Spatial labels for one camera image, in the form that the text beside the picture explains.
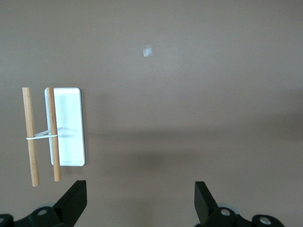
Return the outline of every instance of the silver bolt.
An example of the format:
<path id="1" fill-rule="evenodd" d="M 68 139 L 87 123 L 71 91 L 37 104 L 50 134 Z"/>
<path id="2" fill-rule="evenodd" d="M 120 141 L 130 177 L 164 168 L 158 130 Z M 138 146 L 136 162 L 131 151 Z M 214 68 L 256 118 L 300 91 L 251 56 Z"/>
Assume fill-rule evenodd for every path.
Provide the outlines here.
<path id="1" fill-rule="evenodd" d="M 230 216 L 231 213 L 227 209 L 222 209 L 221 214 L 223 214 L 224 216 Z"/>
<path id="2" fill-rule="evenodd" d="M 260 217 L 260 222 L 262 222 L 264 225 L 271 225 L 271 221 L 266 217 Z"/>
<path id="3" fill-rule="evenodd" d="M 41 216 L 47 213 L 47 210 L 40 210 L 37 215 Z"/>

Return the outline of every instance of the white rectangular board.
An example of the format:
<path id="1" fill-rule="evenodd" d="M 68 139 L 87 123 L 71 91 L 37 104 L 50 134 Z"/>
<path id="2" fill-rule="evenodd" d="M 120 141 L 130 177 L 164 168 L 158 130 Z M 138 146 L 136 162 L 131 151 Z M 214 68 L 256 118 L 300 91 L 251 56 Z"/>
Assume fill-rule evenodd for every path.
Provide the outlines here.
<path id="1" fill-rule="evenodd" d="M 82 123 L 81 92 L 79 88 L 54 88 L 59 157 L 61 166 L 83 166 L 85 164 L 85 148 Z M 48 111 L 47 89 L 45 104 L 47 127 L 51 128 Z M 51 162 L 53 164 L 52 138 L 49 138 Z"/>

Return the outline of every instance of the wooden rod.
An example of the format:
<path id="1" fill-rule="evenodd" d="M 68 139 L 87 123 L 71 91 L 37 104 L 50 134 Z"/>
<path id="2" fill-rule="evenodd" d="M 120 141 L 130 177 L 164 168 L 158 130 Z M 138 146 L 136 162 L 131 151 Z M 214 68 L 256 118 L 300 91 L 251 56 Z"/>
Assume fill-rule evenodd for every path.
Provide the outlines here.
<path id="1" fill-rule="evenodd" d="M 50 119 L 51 119 L 51 133 L 52 133 L 52 135 L 58 135 L 56 109 L 55 109 L 55 97 L 54 97 L 54 93 L 53 93 L 53 87 L 47 88 L 47 95 L 48 95 L 49 115 L 50 115 Z M 54 179 L 55 179 L 55 181 L 59 181 L 59 180 L 61 180 L 61 170 L 60 170 L 58 136 L 52 137 L 52 147 L 53 147 Z"/>
<path id="2" fill-rule="evenodd" d="M 27 126 L 27 137 L 32 138 L 35 136 L 35 126 L 34 126 L 31 91 L 29 87 L 23 87 L 22 91 L 23 91 L 25 122 Z M 36 142 L 35 140 L 27 140 L 27 144 L 28 144 L 28 153 L 29 153 L 29 162 L 30 162 L 30 172 L 32 176 L 32 185 L 36 187 L 40 184 L 38 165 L 37 165 Z"/>

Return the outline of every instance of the black object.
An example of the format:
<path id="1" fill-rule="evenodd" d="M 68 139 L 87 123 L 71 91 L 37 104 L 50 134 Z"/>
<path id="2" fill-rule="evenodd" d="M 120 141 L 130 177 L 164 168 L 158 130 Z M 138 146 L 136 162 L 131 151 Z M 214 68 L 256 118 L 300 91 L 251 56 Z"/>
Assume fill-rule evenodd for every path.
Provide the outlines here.
<path id="1" fill-rule="evenodd" d="M 38 208 L 15 222 L 10 214 L 0 214 L 0 227 L 72 227 L 86 204 L 86 181 L 76 181 L 53 207 Z"/>
<path id="2" fill-rule="evenodd" d="M 255 215 L 250 222 L 229 208 L 218 207 L 204 182 L 195 184 L 195 209 L 200 221 L 196 227 L 284 227 L 272 216 Z"/>

